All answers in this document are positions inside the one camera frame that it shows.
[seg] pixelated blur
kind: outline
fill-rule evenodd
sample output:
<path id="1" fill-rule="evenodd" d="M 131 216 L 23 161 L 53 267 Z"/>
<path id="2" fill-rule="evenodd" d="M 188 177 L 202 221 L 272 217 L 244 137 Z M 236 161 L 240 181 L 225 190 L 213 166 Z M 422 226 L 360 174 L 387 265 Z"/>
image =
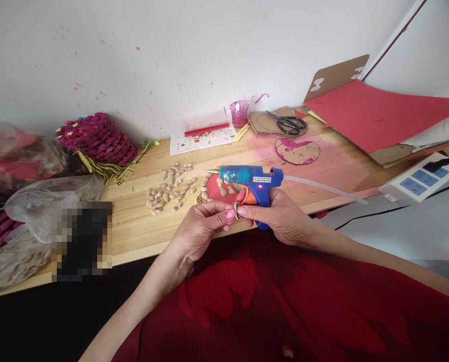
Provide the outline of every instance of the pixelated blur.
<path id="1" fill-rule="evenodd" d="M 52 220 L 52 281 L 81 282 L 112 267 L 112 203 L 70 202 Z"/>

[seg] pink cup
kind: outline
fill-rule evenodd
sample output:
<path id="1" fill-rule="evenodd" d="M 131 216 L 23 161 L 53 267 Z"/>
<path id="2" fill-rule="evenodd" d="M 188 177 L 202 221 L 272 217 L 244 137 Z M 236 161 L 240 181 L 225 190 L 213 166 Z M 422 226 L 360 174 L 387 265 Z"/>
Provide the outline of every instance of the pink cup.
<path id="1" fill-rule="evenodd" d="M 248 108 L 247 101 L 236 101 L 229 105 L 234 128 L 242 128 L 248 122 Z"/>

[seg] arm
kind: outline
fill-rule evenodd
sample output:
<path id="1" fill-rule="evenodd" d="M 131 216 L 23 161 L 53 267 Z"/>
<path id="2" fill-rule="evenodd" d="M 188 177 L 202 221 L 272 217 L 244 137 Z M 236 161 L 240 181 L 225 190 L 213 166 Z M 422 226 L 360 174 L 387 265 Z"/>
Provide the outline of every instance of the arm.
<path id="1" fill-rule="evenodd" d="M 237 209 L 238 214 L 268 224 L 276 238 L 284 244 L 384 266 L 449 296 L 449 279 L 420 265 L 360 244 L 313 221 L 279 189 L 271 189 L 270 199 L 270 208 L 241 206 Z"/>
<path id="2" fill-rule="evenodd" d="M 231 205 L 220 202 L 191 207 L 167 248 L 154 261 L 134 293 L 103 326 L 80 362 L 111 361 L 135 326 L 187 278 L 214 233 L 220 229 L 229 230 L 234 215 Z"/>

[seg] scissors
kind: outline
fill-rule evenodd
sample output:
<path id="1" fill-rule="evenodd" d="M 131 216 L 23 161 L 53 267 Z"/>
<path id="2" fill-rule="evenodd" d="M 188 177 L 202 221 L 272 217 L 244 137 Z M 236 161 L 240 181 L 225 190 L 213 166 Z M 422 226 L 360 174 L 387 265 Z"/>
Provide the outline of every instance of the scissors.
<path id="1" fill-rule="evenodd" d="M 301 132 L 301 130 L 306 130 L 308 128 L 308 125 L 305 121 L 303 121 L 301 118 L 298 117 L 282 117 L 278 116 L 277 114 L 266 111 L 270 116 L 277 119 L 276 124 L 278 125 L 279 129 L 281 129 L 286 134 L 292 135 L 292 136 L 298 136 Z"/>

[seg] black scissors handle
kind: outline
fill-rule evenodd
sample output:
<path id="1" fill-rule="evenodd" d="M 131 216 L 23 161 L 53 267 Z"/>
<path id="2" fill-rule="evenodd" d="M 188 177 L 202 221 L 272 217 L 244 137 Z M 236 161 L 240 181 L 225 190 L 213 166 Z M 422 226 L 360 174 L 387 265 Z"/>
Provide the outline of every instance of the black scissors handle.
<path id="1" fill-rule="evenodd" d="M 300 130 L 305 130 L 308 127 L 306 122 L 298 117 L 278 117 L 276 124 L 279 129 L 292 136 L 298 136 L 301 132 Z"/>

